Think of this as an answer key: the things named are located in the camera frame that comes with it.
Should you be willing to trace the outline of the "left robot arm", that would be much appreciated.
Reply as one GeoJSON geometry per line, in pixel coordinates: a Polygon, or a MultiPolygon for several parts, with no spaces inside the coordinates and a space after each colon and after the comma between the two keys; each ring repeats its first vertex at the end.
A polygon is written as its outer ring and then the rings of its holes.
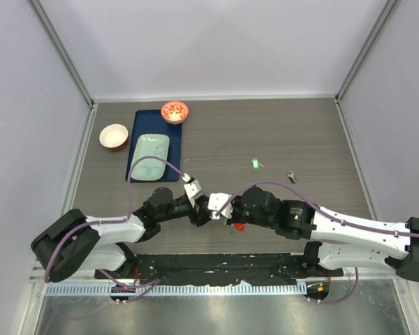
{"type": "Polygon", "coordinates": [[[31,249],[45,270],[47,283],[58,283],[78,271],[105,270],[128,278],[135,259],[131,243],[147,241],[160,233],[161,223],[187,217],[202,226],[210,221],[209,196],[196,186],[174,198],[168,188],[157,188],[141,208],[128,216],[95,218],[71,209],[40,233],[31,249]]]}

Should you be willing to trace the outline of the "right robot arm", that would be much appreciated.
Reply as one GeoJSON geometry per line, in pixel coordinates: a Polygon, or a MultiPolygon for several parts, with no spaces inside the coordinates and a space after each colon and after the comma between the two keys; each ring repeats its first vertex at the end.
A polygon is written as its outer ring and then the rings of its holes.
{"type": "Polygon", "coordinates": [[[259,183],[231,195],[216,213],[272,229],[287,239],[336,241],[352,248],[341,252],[339,261],[324,246],[304,255],[301,265],[308,275],[341,267],[382,267],[419,283],[419,218],[391,223],[348,216],[318,206],[303,195],[298,200],[280,200],[259,183]]]}

